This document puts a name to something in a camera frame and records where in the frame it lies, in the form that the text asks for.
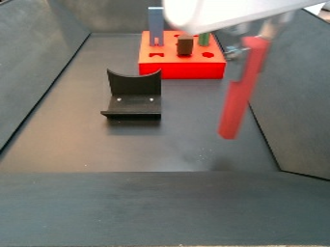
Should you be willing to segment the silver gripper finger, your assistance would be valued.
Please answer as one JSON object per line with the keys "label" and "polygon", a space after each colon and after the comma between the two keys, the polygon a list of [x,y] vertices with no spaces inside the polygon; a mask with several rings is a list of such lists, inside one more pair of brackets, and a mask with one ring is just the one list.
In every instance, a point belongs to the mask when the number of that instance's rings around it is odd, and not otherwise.
{"label": "silver gripper finger", "polygon": [[226,35],[226,57],[232,61],[242,61],[246,56],[248,48],[242,44],[242,38],[250,30],[250,24],[242,23],[224,29]]}
{"label": "silver gripper finger", "polygon": [[262,38],[272,41],[284,31],[294,16],[293,12],[278,14],[268,18],[262,26]]}

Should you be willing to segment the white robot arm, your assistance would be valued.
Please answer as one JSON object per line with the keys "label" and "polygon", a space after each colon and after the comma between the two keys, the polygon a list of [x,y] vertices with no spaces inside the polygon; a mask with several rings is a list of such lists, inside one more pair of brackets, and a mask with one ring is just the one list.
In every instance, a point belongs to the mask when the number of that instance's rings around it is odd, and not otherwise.
{"label": "white robot arm", "polygon": [[330,11],[330,0],[163,0],[165,19],[189,34],[226,30],[237,43],[226,46],[230,60],[241,56],[241,37],[249,31],[252,21],[264,19],[258,36],[272,41],[290,22],[297,10],[320,14]]}

